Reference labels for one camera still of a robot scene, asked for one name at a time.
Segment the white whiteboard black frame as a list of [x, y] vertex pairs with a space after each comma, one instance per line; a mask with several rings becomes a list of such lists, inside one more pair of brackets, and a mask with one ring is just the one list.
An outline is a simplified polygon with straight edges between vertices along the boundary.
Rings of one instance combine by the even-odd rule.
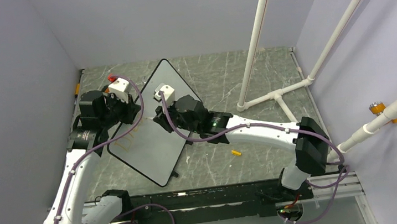
[[130, 133], [107, 146], [108, 152], [142, 174], [158, 186], [165, 187], [185, 146], [185, 139], [176, 133], [168, 133], [152, 118], [160, 102], [154, 93], [160, 84], [175, 89], [175, 98], [191, 95], [200, 97], [167, 60], [162, 59], [150, 74], [141, 90], [145, 110], [142, 121]]

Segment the yellow marker cap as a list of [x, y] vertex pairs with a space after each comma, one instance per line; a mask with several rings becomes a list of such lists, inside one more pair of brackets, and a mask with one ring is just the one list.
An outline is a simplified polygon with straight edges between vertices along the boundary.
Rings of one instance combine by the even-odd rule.
[[235, 150], [232, 150], [231, 153], [232, 153], [232, 155], [237, 156], [237, 157], [240, 157], [242, 155], [241, 152], [235, 151]]

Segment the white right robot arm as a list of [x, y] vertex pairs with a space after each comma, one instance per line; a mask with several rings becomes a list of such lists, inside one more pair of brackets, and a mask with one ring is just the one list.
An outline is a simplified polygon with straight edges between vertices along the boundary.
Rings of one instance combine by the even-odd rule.
[[329, 139], [314, 119], [276, 123], [247, 119], [227, 112], [207, 110], [190, 95], [159, 102], [154, 122], [169, 133], [175, 132], [191, 142], [211, 144], [256, 143], [285, 149], [295, 155], [280, 174], [277, 192], [291, 200], [312, 175], [326, 172]]

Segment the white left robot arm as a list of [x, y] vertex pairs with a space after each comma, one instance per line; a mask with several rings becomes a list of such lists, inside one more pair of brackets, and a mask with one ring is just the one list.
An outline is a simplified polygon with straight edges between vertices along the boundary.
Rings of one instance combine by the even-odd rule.
[[129, 93], [130, 85], [88, 91], [80, 96], [80, 114], [73, 122], [66, 148], [66, 162], [59, 190], [43, 224], [109, 224], [125, 220], [133, 205], [126, 190], [107, 190], [88, 214], [83, 214], [86, 194], [109, 129], [118, 123], [136, 126], [141, 112]]

